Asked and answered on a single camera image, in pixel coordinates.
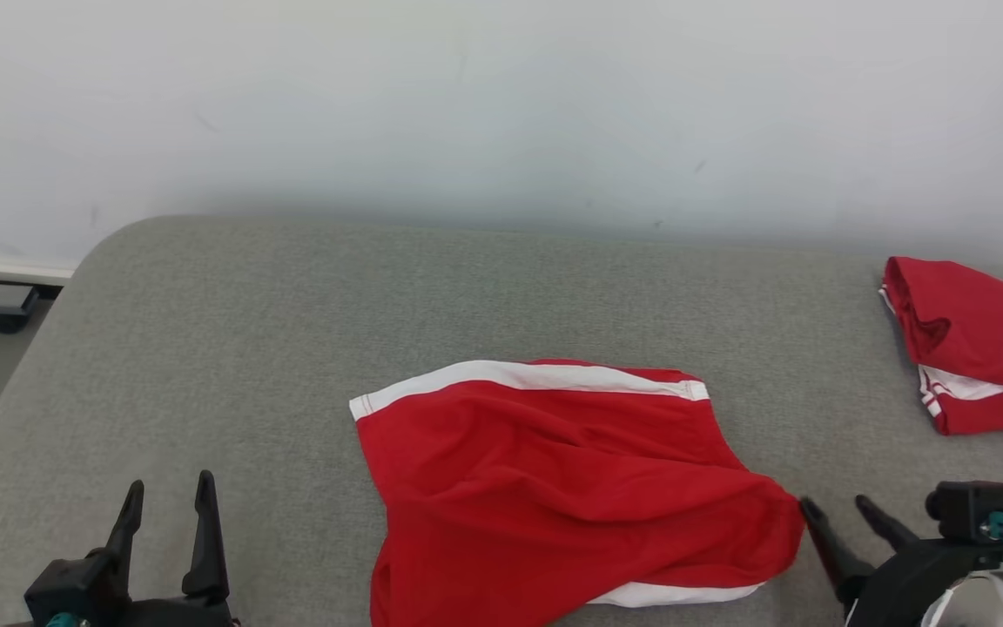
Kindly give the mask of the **red shorts with white stripe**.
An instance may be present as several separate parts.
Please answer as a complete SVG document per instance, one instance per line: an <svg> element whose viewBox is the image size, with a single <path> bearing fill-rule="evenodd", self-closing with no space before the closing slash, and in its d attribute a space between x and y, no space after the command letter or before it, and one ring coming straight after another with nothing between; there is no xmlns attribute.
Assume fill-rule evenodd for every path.
<svg viewBox="0 0 1003 627"><path fill-rule="evenodd" d="M675 369L464 361L350 401L385 504L373 627L545 627L733 602L784 574L798 500Z"/></svg>

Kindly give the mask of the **red white sleeveless jersey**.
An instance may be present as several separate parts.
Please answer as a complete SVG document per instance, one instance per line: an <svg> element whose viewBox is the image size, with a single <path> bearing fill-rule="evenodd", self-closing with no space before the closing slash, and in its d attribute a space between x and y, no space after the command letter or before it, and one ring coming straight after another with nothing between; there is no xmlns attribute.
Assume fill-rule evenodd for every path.
<svg viewBox="0 0 1003 627"><path fill-rule="evenodd" d="M895 255L879 292L936 431L1003 432L1003 280L952 261Z"/></svg>

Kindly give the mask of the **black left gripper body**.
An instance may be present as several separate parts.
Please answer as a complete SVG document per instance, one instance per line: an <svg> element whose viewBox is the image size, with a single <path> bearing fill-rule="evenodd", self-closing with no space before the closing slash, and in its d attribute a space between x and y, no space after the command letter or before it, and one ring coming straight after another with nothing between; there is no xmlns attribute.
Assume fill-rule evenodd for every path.
<svg viewBox="0 0 1003 627"><path fill-rule="evenodd" d="M132 602L118 627L240 627L226 602L202 604L188 599Z"/></svg>

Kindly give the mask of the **white wall baseboard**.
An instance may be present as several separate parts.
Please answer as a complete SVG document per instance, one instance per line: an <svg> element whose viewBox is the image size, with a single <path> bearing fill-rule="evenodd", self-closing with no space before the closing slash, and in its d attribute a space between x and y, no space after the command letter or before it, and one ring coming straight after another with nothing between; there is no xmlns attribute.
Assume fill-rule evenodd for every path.
<svg viewBox="0 0 1003 627"><path fill-rule="evenodd" d="M72 275L72 269L64 269L63 267L17 266L0 263L0 281L4 282L63 287L71 281Z"/></svg>

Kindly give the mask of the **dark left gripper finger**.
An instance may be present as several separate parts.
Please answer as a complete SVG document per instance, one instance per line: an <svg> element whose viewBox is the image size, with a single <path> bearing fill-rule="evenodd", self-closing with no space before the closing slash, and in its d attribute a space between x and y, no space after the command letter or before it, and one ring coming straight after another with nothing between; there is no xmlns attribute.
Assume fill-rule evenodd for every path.
<svg viewBox="0 0 1003 627"><path fill-rule="evenodd" d="M230 596L226 548L220 528L218 492L211 471L199 473L198 489L192 505L198 515L198 527L192 547L191 567L182 579L182 592L190 600L226 602Z"/></svg>
<svg viewBox="0 0 1003 627"><path fill-rule="evenodd" d="M100 556L106 560L104 573L111 587L121 597L129 596L129 566L131 566L134 536L142 524L145 500L144 482L132 482L128 488L123 507L120 509L111 534L104 547L88 552L88 558Z"/></svg>

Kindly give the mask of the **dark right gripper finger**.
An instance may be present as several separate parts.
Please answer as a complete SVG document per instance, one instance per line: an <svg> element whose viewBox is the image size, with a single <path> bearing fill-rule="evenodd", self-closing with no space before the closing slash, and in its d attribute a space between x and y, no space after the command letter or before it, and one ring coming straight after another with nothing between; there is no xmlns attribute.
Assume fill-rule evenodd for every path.
<svg viewBox="0 0 1003 627"><path fill-rule="evenodd" d="M813 545L819 556L833 590L833 596L843 606L853 606L864 590L874 567L861 560L837 535L831 519L810 497L799 500L805 527L811 533Z"/></svg>
<svg viewBox="0 0 1003 627"><path fill-rule="evenodd" d="M889 516L870 497L856 496L856 508L869 528L889 544L892 551L900 551L906 545L919 542L919 536L907 528L894 516Z"/></svg>

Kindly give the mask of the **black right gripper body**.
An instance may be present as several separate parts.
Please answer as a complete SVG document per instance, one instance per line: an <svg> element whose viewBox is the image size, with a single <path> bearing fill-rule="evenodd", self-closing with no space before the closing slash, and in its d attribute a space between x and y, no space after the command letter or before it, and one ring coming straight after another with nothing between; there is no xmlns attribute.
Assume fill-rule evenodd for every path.
<svg viewBox="0 0 1003 627"><path fill-rule="evenodd" d="M919 627L947 589L975 571L1002 566L1003 543L909 543L868 576L846 627Z"/></svg>

